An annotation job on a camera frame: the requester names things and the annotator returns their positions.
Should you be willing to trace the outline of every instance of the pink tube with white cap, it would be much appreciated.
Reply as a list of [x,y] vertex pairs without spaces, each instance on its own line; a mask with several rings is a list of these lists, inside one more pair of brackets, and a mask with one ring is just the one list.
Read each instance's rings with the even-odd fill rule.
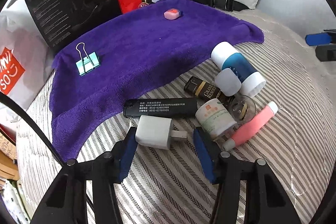
[[262,128],[276,113],[278,107],[275,102],[269,102],[262,111],[255,117],[243,124],[223,145],[226,151],[232,150],[234,147],[243,144],[252,138],[260,128]]

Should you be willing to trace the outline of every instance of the white power adapter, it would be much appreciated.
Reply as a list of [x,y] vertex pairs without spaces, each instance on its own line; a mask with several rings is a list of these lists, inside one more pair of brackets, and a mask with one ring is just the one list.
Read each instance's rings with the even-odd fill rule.
[[140,145],[169,150],[171,139],[186,140],[186,131],[171,130],[172,119],[142,115],[135,133]]

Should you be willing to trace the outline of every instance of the screw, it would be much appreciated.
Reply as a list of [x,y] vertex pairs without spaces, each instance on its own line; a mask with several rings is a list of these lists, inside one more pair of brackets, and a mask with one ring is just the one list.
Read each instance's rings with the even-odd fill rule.
[[222,152],[220,153],[220,156],[221,156],[222,158],[228,158],[228,157],[230,157],[230,153],[227,152],[227,151],[222,151]]
[[112,157],[112,153],[111,153],[111,151],[106,151],[106,152],[104,152],[104,153],[103,153],[103,157],[106,158],[106,159],[111,158],[111,157]]
[[72,166],[76,163],[76,159],[69,159],[67,160],[67,165]]
[[265,165],[266,164],[266,161],[264,161],[263,159],[257,159],[257,163],[259,165]]

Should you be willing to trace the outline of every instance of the towel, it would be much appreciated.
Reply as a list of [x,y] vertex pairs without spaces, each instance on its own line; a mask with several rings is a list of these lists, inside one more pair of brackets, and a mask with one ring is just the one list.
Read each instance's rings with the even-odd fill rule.
[[[176,8],[183,16],[167,20]],[[124,102],[163,86],[210,58],[220,42],[263,42],[255,25],[191,0],[160,0],[85,33],[54,59],[50,93],[52,144],[63,160],[76,158],[86,139]],[[79,42],[100,67],[80,76]]]

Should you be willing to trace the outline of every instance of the striped fabric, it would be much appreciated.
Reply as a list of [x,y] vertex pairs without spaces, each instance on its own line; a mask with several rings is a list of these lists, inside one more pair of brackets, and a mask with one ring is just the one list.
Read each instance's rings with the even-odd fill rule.
[[[242,160],[263,158],[282,183],[302,223],[308,223],[325,193],[336,158],[335,110],[333,95],[327,89],[330,82],[314,51],[291,30],[257,10],[233,14],[256,24],[265,34],[264,44],[243,43],[237,49],[267,80],[265,89],[253,98],[257,108],[275,101],[279,111],[254,138],[232,153]],[[191,76],[213,82],[218,72],[207,60],[142,97],[185,97],[183,86]],[[52,80],[53,75],[28,110],[49,139]],[[104,121],[83,145],[78,161],[92,160],[111,150],[137,122],[122,114]],[[196,156],[192,140],[196,126],[199,124],[194,118],[174,120],[174,129],[189,132],[189,137],[186,143],[172,143],[169,151],[138,147],[128,177],[115,185],[124,223],[209,222],[217,187],[204,177]],[[230,134],[219,140],[219,145]],[[24,121],[20,121],[17,133],[17,153],[27,202],[36,209],[60,166]],[[246,185],[241,182],[237,223],[244,221],[245,193]],[[92,199],[90,182],[87,194]],[[90,209],[88,219],[94,223]]]

